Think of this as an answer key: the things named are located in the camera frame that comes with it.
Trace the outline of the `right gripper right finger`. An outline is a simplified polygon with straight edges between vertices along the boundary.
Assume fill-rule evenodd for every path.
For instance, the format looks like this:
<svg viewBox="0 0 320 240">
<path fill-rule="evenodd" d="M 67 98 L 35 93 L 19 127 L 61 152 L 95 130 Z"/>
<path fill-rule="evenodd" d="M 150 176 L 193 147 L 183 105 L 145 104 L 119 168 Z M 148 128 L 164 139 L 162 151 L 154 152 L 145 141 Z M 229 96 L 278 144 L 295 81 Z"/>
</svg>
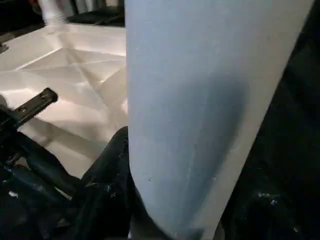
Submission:
<svg viewBox="0 0 320 240">
<path fill-rule="evenodd" d="M 305 157 L 247 158 L 221 218 L 227 240 L 307 240 L 298 186 Z"/>
</svg>

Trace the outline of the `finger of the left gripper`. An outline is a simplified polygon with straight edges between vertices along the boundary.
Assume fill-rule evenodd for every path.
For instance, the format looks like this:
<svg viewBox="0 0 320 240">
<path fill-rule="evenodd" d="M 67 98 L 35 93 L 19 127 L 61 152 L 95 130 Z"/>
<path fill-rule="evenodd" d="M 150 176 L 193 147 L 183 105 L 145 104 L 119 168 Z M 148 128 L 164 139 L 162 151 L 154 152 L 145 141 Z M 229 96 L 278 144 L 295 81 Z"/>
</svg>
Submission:
<svg viewBox="0 0 320 240">
<path fill-rule="evenodd" d="M 29 167 L 49 183 L 57 187 L 77 187 L 80 180 L 70 175 L 54 154 L 25 134 L 17 135 Z"/>
<path fill-rule="evenodd" d="M 0 186 L 16 198 L 67 201 L 68 198 L 24 166 L 1 166 Z"/>
</svg>

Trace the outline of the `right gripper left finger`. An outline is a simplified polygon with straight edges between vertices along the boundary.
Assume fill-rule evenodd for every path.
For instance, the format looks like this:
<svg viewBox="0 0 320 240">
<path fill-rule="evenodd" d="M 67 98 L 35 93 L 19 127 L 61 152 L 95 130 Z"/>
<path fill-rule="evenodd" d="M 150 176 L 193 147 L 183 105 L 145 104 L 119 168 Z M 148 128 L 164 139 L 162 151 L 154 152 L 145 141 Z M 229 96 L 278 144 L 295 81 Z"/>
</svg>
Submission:
<svg viewBox="0 0 320 240">
<path fill-rule="evenodd" d="M 121 127 L 80 180 L 68 226 L 56 240 L 127 240 L 138 194 L 130 169 L 129 128 Z"/>
</svg>

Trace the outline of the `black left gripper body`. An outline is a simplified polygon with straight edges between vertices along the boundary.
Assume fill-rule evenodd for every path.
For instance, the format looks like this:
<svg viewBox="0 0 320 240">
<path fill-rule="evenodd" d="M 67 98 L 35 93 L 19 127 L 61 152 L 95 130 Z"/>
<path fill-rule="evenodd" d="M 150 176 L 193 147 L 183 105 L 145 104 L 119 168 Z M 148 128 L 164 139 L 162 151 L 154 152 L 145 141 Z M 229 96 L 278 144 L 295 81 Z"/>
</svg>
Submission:
<svg viewBox="0 0 320 240">
<path fill-rule="evenodd" d="M 50 88 L 45 88 L 15 109 L 0 106 L 0 161 L 14 163 L 22 155 L 18 145 L 18 129 L 58 101 L 58 95 Z"/>
</svg>

